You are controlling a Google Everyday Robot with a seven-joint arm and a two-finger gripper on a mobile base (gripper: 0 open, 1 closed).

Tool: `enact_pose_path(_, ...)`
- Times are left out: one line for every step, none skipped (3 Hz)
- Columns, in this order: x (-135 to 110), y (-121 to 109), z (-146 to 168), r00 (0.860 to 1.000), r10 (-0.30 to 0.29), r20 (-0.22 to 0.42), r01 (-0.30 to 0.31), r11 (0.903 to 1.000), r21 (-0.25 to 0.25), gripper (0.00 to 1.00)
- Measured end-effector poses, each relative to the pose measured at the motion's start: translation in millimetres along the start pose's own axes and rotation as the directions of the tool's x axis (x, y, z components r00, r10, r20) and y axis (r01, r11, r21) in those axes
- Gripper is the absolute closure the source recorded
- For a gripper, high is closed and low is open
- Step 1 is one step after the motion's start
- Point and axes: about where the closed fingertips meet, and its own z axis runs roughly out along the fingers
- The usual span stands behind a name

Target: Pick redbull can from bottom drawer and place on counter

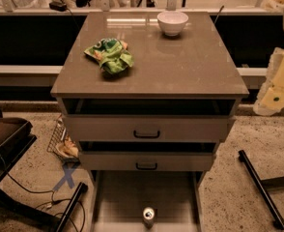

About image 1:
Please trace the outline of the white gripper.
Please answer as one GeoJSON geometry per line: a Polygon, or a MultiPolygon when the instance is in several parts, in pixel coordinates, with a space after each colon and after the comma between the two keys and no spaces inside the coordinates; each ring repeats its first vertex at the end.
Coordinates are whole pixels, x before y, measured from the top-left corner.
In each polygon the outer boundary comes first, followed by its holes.
{"type": "Polygon", "coordinates": [[[253,110],[261,116],[271,116],[284,108],[284,49],[277,47],[270,57],[266,81],[254,103],[253,110]]]}

